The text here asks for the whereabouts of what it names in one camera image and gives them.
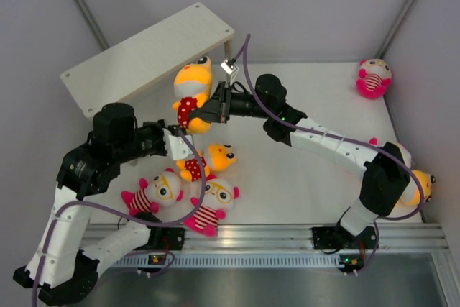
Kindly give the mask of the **yellow plush red dotted shirt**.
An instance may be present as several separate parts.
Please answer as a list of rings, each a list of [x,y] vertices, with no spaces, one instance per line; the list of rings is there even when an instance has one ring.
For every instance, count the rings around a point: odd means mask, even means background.
[[[198,117],[191,118],[190,114],[207,102],[212,83],[211,59],[207,55],[182,67],[175,77],[173,89],[177,101],[172,108],[176,112],[178,125],[188,134],[204,134],[211,128],[210,123]]]

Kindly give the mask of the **yellow plush toy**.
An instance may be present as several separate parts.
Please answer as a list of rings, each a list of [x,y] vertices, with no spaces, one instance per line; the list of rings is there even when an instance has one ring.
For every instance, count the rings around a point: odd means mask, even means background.
[[[412,170],[412,173],[418,179],[422,187],[424,201],[429,201],[431,199],[433,184],[436,182],[435,176],[420,170]],[[401,203],[405,206],[417,206],[420,203],[420,192],[412,177],[410,177],[410,182],[403,191],[401,197],[398,200],[398,203]]]
[[[199,151],[198,154],[204,174],[201,173],[198,159],[195,157],[176,162],[180,176],[188,182],[200,180],[203,175],[207,178],[211,173],[225,171],[236,162],[236,154],[231,145],[210,144],[206,150]]]

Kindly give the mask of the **pink striped plush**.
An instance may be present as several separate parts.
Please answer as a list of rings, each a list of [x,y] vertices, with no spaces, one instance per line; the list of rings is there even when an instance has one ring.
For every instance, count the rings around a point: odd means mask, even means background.
[[[240,189],[223,178],[210,174],[206,179],[205,196],[200,208],[184,225],[206,237],[215,237],[221,220],[226,218],[240,197]]]
[[[373,146],[378,146],[379,145],[379,140],[376,137],[373,137],[369,140],[369,143]],[[399,142],[395,142],[395,145],[399,148],[401,155],[402,155],[402,161],[405,163],[407,167],[411,167],[412,165],[412,155],[409,153],[407,148],[400,144]]]
[[[141,178],[136,192],[121,192],[121,199],[129,209],[130,216],[140,212],[156,214],[161,208],[181,201],[183,196],[181,180],[172,168],[157,173],[151,180]]]

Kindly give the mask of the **pink striped plush corner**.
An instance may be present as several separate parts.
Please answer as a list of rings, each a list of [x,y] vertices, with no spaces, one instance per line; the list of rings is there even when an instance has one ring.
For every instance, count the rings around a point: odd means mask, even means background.
[[[382,59],[371,58],[359,63],[356,89],[358,93],[368,99],[378,99],[387,92],[392,83],[392,71]]]

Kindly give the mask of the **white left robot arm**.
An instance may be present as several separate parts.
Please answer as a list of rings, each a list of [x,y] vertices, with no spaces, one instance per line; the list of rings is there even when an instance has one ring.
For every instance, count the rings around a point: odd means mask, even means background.
[[[144,211],[123,215],[99,203],[122,164],[152,155],[172,157],[178,141],[190,144],[182,130],[163,119],[139,125],[129,104],[107,104],[94,115],[87,140],[63,158],[50,218],[33,258],[14,272],[14,281],[31,289],[33,306],[82,301],[115,262],[139,247],[158,247],[161,229],[182,223],[163,223]],[[128,222],[98,244],[82,248],[96,209]]]

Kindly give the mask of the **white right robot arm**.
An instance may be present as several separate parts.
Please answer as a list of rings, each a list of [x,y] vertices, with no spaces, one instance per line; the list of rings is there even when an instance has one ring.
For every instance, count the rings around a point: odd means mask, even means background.
[[[398,143],[375,146],[332,132],[286,101],[287,90],[273,74],[257,78],[250,92],[238,93],[220,82],[211,98],[190,113],[191,119],[226,123],[231,116],[264,118],[263,129],[276,142],[317,154],[345,168],[361,181],[359,197],[333,228],[340,247],[353,247],[378,218],[416,187],[410,153]]]

